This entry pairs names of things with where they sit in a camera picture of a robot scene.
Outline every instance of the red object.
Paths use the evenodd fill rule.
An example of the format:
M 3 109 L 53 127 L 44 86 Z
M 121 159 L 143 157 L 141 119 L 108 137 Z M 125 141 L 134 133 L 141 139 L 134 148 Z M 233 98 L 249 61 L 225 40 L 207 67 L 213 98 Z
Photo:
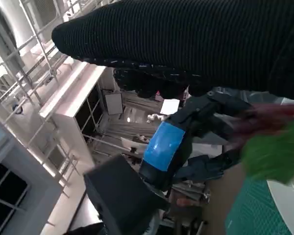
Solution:
M 239 116 L 233 123 L 232 143 L 244 145 L 255 134 L 277 134 L 288 121 L 294 120 L 294 104 L 261 104 Z

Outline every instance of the black sleeve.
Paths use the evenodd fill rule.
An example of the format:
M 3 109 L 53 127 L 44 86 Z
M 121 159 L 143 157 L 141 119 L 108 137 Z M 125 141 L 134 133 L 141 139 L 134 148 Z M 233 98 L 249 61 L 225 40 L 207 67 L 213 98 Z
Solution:
M 293 29 L 294 0 L 121 0 L 59 25 L 52 39 L 89 63 L 267 91 L 279 79 L 270 75 L 285 45 L 294 51 Z M 282 79 L 279 95 L 289 94 Z

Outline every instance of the white panel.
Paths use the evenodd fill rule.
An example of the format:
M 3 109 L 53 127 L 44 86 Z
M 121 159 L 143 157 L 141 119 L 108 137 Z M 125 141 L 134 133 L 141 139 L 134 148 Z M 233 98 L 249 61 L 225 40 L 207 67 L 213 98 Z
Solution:
M 123 113 L 122 93 L 106 94 L 104 97 L 109 115 Z
M 53 120 L 58 126 L 60 134 L 63 136 L 63 140 L 66 142 L 66 145 L 72 149 L 72 154 L 84 163 L 87 163 L 90 167 L 94 166 L 90 151 L 80 132 L 75 117 L 69 117 L 56 113 L 53 115 Z
M 178 99 L 165 99 L 160 113 L 164 115 L 171 115 L 177 112 L 178 104 L 180 101 Z

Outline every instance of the floor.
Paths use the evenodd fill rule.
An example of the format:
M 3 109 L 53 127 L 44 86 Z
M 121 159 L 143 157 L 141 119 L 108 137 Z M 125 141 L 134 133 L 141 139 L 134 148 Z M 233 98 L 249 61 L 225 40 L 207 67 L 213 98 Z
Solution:
M 209 224 L 205 227 L 203 235 L 226 234 L 224 221 L 240 192 L 244 179 L 245 173 L 242 165 L 239 164 L 227 170 L 221 179 L 209 182 L 211 200 L 203 212 L 203 217 Z

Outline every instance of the black knit fabric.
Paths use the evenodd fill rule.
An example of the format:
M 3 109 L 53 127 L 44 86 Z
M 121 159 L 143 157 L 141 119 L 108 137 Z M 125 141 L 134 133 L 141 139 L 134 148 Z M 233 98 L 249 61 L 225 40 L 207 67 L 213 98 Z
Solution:
M 95 64 L 294 98 L 294 0 L 122 0 L 58 26 L 52 38 Z
M 173 99 L 183 95 L 188 87 L 188 84 L 166 81 L 137 70 L 114 69 L 113 77 L 121 89 L 135 91 L 141 98 L 150 98 L 159 92 L 162 98 Z

